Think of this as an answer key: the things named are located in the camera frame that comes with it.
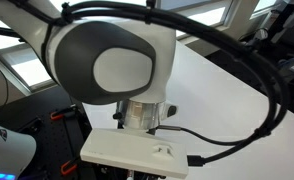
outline white mounting plate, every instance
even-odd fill
[[[93,129],[81,149],[83,161],[185,179],[187,153],[180,144],[142,131]]]

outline silver cylinder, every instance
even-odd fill
[[[132,129],[156,128],[160,125],[164,110],[165,102],[149,104],[126,100],[117,105],[117,112],[123,115],[121,123]]]

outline white wall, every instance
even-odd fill
[[[219,27],[219,29],[222,32],[234,37],[235,39],[238,39],[241,35],[258,28],[260,22],[265,16],[260,16],[250,20],[252,12],[255,9],[258,1],[259,0],[234,0],[230,10],[230,12],[233,13],[228,15],[227,23],[223,27]],[[209,43],[193,37],[185,38],[181,40],[181,42],[203,56],[209,55],[218,50]],[[11,82],[9,84],[9,102],[23,98],[30,94],[5,68],[2,69],[4,69],[6,76]],[[5,90],[4,80],[0,74],[0,105],[2,105],[4,102],[4,95],[6,93]]]

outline white table surface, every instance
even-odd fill
[[[267,114],[267,98],[204,57],[177,42],[167,99],[178,115],[163,124],[194,130],[217,140],[250,135]],[[115,104],[84,104],[93,128],[115,128]],[[208,157],[226,147],[211,145],[184,132],[157,131],[157,136],[186,146],[188,154]],[[187,180],[294,180],[294,114],[267,138],[228,158],[189,168]]]

